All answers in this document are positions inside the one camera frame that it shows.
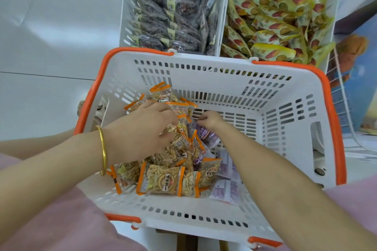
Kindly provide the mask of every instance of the white storage bin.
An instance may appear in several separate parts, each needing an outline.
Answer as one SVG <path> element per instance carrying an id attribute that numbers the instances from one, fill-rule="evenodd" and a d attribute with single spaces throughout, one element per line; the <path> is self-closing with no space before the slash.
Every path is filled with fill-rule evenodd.
<path id="1" fill-rule="evenodd" d="M 307 65 L 229 60 L 142 48 L 113 49 L 102 62 L 75 132 L 90 130 L 103 95 L 109 100 L 105 126 L 128 113 L 123 109 L 126 104 L 165 81 L 177 95 L 198 104 L 195 116 L 205 110 L 219 111 L 226 121 L 286 157 L 314 182 L 324 187 L 345 183 L 342 135 L 325 75 Z M 324 176 L 314 172 L 313 123 L 321 125 L 323 134 Z M 113 180 L 98 173 L 79 187 L 110 219 L 133 222 L 134 228 L 178 231 L 251 248 L 281 244 L 245 188 L 242 204 L 230 206 L 205 196 L 138 196 L 134 188 L 118 195 Z"/>

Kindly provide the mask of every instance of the bangle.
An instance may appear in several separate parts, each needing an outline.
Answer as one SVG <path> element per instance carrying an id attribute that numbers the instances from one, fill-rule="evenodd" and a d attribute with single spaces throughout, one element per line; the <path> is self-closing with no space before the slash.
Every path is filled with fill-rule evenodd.
<path id="1" fill-rule="evenodd" d="M 107 155 L 106 155 L 106 149 L 105 149 L 105 140 L 103 138 L 102 128 L 99 125 L 97 125 L 96 128 L 100 132 L 101 144 L 102 144 L 103 170 L 100 171 L 100 174 L 101 176 L 104 176 L 106 175 L 106 171 L 107 171 Z"/>

